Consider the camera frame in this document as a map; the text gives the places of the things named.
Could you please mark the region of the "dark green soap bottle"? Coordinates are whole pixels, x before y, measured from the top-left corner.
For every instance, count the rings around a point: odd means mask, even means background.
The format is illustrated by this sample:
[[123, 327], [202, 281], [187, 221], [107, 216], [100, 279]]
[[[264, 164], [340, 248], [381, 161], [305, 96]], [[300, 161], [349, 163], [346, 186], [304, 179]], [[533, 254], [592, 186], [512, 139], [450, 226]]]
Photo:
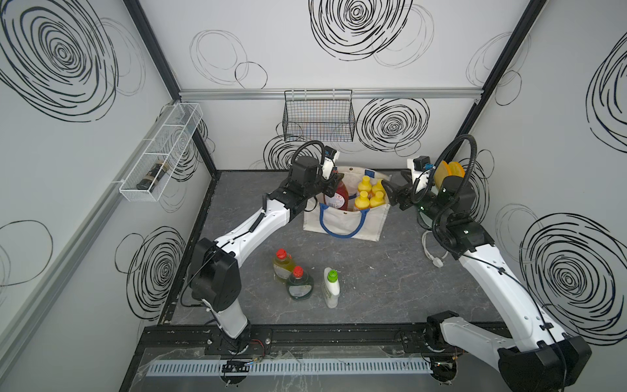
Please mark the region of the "dark green soap bottle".
[[305, 300], [313, 293], [314, 280], [301, 266], [295, 266], [287, 279], [286, 288], [292, 300]]

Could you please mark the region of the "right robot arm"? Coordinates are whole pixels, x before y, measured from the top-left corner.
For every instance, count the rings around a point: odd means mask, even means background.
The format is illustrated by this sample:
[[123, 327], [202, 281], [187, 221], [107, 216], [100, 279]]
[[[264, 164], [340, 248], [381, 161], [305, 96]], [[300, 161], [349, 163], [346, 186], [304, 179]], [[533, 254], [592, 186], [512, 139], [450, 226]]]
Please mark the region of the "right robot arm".
[[512, 391], [563, 391], [577, 381], [592, 350], [540, 308], [494, 239], [471, 216], [470, 176], [477, 156], [476, 140], [463, 134], [435, 163], [425, 156], [410, 163], [402, 171], [405, 186], [382, 183], [391, 205], [414, 207], [429, 219], [436, 241], [479, 283], [509, 332], [503, 337], [448, 310], [427, 319], [426, 346], [437, 354], [448, 349], [472, 354], [496, 369]]

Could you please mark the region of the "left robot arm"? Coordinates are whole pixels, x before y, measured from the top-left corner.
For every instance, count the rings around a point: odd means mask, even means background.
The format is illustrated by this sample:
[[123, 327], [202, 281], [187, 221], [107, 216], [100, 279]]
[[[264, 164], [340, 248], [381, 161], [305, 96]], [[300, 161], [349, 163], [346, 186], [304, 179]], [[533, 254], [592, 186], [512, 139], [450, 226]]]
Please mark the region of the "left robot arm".
[[305, 142], [292, 155], [287, 178], [262, 196], [257, 212], [215, 240], [199, 240], [187, 286], [192, 298], [212, 314], [225, 338], [236, 342], [249, 333], [249, 320], [238, 301], [243, 263], [269, 236], [298, 217], [310, 199], [335, 194], [343, 179], [336, 168], [339, 156], [339, 151], [319, 140]]

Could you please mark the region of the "orange soap bottle front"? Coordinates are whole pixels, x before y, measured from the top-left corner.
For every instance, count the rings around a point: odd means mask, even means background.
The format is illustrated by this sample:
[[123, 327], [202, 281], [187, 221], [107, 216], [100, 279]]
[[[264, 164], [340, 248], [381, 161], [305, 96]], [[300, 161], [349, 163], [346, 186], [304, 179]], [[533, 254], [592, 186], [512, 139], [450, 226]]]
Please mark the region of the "orange soap bottle front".
[[372, 194], [376, 195], [378, 192], [385, 194], [385, 188], [382, 184], [382, 179], [377, 179], [377, 182], [372, 186]]

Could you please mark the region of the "orange soap bottle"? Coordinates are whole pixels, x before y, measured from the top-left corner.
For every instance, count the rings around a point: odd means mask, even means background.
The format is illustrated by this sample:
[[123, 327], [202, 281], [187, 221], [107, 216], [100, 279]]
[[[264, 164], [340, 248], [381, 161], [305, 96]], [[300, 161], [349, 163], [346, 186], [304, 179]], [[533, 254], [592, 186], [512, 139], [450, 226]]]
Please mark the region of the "orange soap bottle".
[[380, 207], [385, 205], [385, 193], [383, 191], [376, 191], [370, 198], [370, 208]]
[[359, 211], [364, 211], [370, 208], [368, 191], [362, 190], [359, 192], [356, 199], [354, 200], [354, 208]]
[[359, 193], [362, 193], [362, 192], [371, 193], [372, 192], [372, 183], [371, 183], [370, 176], [362, 177], [361, 181], [358, 184], [358, 192]]
[[382, 179], [377, 179], [377, 182], [372, 186], [372, 194], [376, 195], [378, 192], [385, 194], [385, 188], [382, 184]]

